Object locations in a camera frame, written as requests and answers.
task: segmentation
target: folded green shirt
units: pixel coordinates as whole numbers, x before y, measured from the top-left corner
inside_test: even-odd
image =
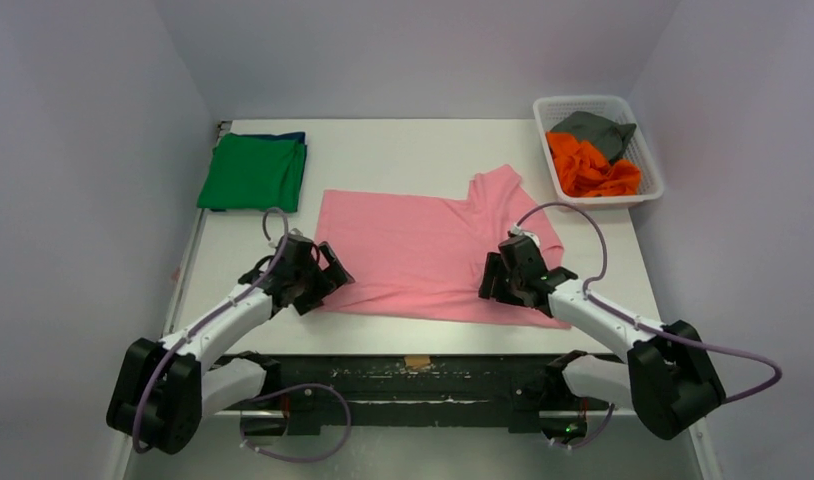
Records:
[[[229,133],[213,151],[199,208],[298,211],[307,146]]]

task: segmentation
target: white plastic basket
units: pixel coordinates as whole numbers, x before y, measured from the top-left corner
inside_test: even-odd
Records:
[[[557,199],[586,208],[626,208],[646,200],[660,198],[663,195],[663,177],[660,175],[660,170],[648,150],[639,126],[634,132],[634,137],[628,144],[624,155],[624,158],[636,165],[642,172],[637,195],[581,198],[570,197],[563,192],[563,189],[560,188],[560,180],[557,178],[557,169],[554,167],[554,159],[551,157],[551,150],[548,148],[545,132],[548,132],[561,120],[579,110],[601,115],[616,123],[637,123],[628,102],[612,95],[545,97],[534,102],[537,129],[542,141],[542,149],[545,152],[545,159],[548,162],[548,169],[551,172],[551,180],[554,182],[554,190],[557,192]]]

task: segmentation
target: table surface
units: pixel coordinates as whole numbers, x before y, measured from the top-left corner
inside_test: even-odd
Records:
[[[309,156],[299,211],[290,228],[315,233],[325,189],[465,199],[478,172],[510,164],[538,203],[554,200],[548,166],[533,120],[237,120],[231,132],[307,132]],[[572,211],[548,212],[565,253],[563,265],[582,278],[601,266],[598,238]],[[610,255],[594,290],[650,318],[659,318],[627,209],[599,210]],[[204,212],[184,268],[174,328],[223,301],[239,276],[267,255],[257,212]],[[270,232],[280,232],[278,219]],[[252,330],[231,353],[269,354],[537,354],[607,349],[572,328],[501,326],[285,309]]]

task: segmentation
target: t-shirt sleeve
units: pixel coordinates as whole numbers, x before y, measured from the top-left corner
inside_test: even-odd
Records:
[[[522,177],[510,165],[504,165],[491,172],[475,175],[469,189],[469,199],[478,209],[478,214],[491,218],[491,229],[485,232],[487,241],[498,245],[507,238],[507,231],[532,208],[536,202],[521,187]],[[549,268],[560,266],[563,245],[548,221],[545,212],[531,215],[522,228],[533,232],[539,238],[540,250]]]

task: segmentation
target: white wall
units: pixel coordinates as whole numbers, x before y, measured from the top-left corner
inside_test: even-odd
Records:
[[[663,200],[634,212],[664,318],[780,360],[722,408],[728,478],[814,478],[814,0],[684,1],[637,82]],[[730,392],[766,367],[715,358]]]
[[[528,118],[627,95],[678,0],[155,0],[214,115]]]
[[[211,129],[147,0],[0,1],[0,479],[100,478]]]

